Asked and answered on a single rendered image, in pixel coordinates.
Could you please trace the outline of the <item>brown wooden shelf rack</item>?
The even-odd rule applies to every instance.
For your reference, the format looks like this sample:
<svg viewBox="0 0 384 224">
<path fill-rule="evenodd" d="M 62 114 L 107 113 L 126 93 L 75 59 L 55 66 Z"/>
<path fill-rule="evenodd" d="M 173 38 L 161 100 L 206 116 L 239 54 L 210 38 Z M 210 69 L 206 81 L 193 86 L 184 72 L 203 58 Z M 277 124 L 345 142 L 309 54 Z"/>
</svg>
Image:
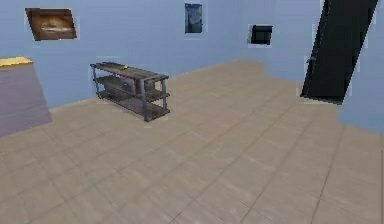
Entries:
<svg viewBox="0 0 384 224">
<path fill-rule="evenodd" d="M 170 112 L 167 105 L 166 80 L 168 75 L 123 64 L 99 62 L 90 65 L 96 95 L 143 117 L 145 122 L 158 119 Z"/>
</svg>

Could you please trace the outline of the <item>black room door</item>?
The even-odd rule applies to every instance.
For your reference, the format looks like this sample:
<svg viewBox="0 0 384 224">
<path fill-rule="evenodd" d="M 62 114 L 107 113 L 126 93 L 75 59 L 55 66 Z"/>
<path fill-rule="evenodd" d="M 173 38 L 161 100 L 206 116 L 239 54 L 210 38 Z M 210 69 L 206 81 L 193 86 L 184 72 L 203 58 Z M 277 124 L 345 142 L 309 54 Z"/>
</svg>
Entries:
<svg viewBox="0 0 384 224">
<path fill-rule="evenodd" d="M 378 0 L 324 0 L 301 97 L 342 104 Z"/>
</svg>

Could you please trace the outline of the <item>purple cabinet with yellow top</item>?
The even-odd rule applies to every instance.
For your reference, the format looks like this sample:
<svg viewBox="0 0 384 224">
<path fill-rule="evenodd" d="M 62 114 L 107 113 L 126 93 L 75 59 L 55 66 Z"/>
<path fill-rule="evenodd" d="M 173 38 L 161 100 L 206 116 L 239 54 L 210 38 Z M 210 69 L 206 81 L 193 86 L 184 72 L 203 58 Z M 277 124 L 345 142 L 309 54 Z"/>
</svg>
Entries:
<svg viewBox="0 0 384 224">
<path fill-rule="evenodd" d="M 0 138 L 51 121 L 34 62 L 0 59 Z"/>
</svg>

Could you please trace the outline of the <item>dark blue framed wall picture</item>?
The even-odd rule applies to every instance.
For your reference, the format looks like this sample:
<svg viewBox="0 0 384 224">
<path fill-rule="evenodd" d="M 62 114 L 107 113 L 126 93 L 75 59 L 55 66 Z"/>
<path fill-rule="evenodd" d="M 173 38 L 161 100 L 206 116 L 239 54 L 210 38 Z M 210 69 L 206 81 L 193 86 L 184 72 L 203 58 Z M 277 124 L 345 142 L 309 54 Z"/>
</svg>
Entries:
<svg viewBox="0 0 384 224">
<path fill-rule="evenodd" d="M 202 23 L 202 5 L 201 4 L 185 4 L 185 32 L 201 33 L 203 29 Z"/>
</svg>

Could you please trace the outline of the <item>black framed wall picture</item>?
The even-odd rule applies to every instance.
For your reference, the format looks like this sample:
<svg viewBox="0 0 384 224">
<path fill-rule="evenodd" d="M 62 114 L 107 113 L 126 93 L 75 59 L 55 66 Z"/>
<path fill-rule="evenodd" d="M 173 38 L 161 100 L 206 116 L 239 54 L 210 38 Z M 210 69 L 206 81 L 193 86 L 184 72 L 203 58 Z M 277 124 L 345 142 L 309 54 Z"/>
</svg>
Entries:
<svg viewBox="0 0 384 224">
<path fill-rule="evenodd" d="M 272 26 L 253 25 L 251 30 L 251 44 L 269 45 L 272 36 Z"/>
</svg>

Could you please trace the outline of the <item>brown framed wall picture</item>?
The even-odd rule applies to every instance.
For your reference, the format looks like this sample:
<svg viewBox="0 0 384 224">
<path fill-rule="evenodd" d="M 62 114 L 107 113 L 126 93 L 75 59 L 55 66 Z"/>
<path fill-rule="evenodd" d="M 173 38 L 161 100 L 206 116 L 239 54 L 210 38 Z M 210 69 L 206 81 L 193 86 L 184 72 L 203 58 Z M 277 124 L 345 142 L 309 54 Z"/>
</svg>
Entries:
<svg viewBox="0 0 384 224">
<path fill-rule="evenodd" d="M 35 41 L 77 38 L 70 9 L 26 8 L 25 12 Z"/>
</svg>

